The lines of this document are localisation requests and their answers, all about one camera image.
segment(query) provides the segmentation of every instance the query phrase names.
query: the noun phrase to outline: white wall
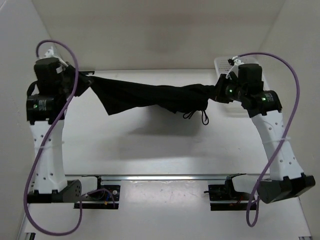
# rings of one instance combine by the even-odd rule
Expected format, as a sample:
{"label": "white wall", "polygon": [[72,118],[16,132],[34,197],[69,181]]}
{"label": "white wall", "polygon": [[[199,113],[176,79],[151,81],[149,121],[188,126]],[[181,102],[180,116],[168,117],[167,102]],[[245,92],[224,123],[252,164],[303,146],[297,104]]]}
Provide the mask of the white wall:
{"label": "white wall", "polygon": [[[316,186],[301,196],[314,239],[320,239],[320,1],[287,0],[261,50],[288,60],[300,78],[301,98],[289,135],[304,170]],[[262,57],[264,74],[282,101],[288,119],[295,99],[290,72],[280,63]]]}
{"label": "white wall", "polygon": [[3,0],[0,6],[0,236],[13,240],[21,224],[23,190],[34,157],[26,90],[36,79],[35,47],[49,35],[30,0]]}
{"label": "white wall", "polygon": [[95,70],[211,69],[216,57],[258,50],[285,2],[32,1],[49,34]]}

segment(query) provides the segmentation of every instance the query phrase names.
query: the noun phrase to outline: black cloth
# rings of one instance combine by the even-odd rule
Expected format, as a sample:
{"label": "black cloth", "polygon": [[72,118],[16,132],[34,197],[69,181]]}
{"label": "black cloth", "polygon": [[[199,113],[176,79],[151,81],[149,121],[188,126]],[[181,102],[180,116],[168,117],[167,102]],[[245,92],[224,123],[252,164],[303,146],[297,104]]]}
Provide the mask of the black cloth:
{"label": "black cloth", "polygon": [[98,96],[108,115],[136,108],[158,105],[172,113],[185,113],[191,118],[202,111],[202,122],[209,123],[205,110],[213,94],[214,85],[192,84],[187,86],[148,85],[90,76],[91,88]]}

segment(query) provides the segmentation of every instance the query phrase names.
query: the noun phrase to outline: white tabletop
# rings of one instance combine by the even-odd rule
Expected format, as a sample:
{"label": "white tabletop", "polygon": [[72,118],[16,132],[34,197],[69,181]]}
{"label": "white tabletop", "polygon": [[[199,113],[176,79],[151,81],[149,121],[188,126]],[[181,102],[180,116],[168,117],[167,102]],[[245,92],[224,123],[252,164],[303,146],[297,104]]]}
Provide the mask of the white tabletop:
{"label": "white tabletop", "polygon": [[[122,181],[118,210],[85,209],[79,229],[35,240],[298,240],[310,236],[298,198],[260,204],[255,227],[245,211],[210,211],[207,181]],[[69,231],[78,222],[72,204],[31,204],[34,220],[54,232]]]}
{"label": "white tabletop", "polygon": [[[150,85],[214,85],[215,70],[96,71],[96,76]],[[183,119],[158,106],[108,116],[91,89],[72,100],[63,130],[67,175],[258,174],[267,163],[260,136],[231,105],[209,100],[210,123],[201,113]]]}

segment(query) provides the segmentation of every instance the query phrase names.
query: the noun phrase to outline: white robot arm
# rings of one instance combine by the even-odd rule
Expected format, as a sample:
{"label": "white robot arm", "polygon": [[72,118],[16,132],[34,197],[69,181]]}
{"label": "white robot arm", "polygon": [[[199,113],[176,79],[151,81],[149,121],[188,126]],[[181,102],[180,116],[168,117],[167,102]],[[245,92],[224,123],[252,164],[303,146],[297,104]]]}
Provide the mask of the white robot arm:
{"label": "white robot arm", "polygon": [[[33,94],[35,84],[27,91],[26,112],[34,139],[35,154],[42,153],[35,169],[34,185],[28,203],[75,203],[86,193],[98,187],[94,176],[68,179],[63,166],[62,134],[65,114],[53,128],[44,146],[41,143],[53,121],[66,104],[73,82],[63,77],[63,66],[56,57],[40,59],[34,66],[39,94]],[[86,86],[81,86],[79,96]]]}
{"label": "white robot arm", "polygon": [[[291,148],[289,138],[283,139],[285,126],[282,106],[274,91],[264,91],[262,68],[258,64],[244,64],[229,60],[232,68],[221,74],[216,85],[217,102],[239,101],[256,126],[266,153],[271,159],[279,142],[283,145],[270,165],[270,179],[262,180],[257,193],[265,203],[297,197],[315,185],[313,176],[306,176]],[[246,174],[230,176],[226,180],[229,193],[251,193],[257,178]]]}

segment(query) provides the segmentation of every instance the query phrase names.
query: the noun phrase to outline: white plastic basket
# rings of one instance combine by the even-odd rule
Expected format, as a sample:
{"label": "white plastic basket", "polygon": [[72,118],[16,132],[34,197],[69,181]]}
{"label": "white plastic basket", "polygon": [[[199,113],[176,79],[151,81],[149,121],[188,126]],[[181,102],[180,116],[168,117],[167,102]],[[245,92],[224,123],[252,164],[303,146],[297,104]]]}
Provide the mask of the white plastic basket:
{"label": "white plastic basket", "polygon": [[[231,69],[231,65],[228,62],[228,59],[232,58],[233,56],[220,56],[214,59],[214,67],[216,71],[217,79],[219,79],[220,74],[227,74]],[[258,60],[252,56],[244,56],[240,58],[242,62],[245,64],[259,64]],[[269,90],[269,85],[265,79],[264,74],[262,74],[262,81],[264,82],[264,90]],[[248,117],[248,112],[243,109],[240,102],[234,101],[230,102],[229,104],[223,104],[222,109],[225,113],[234,118],[245,118]]]}

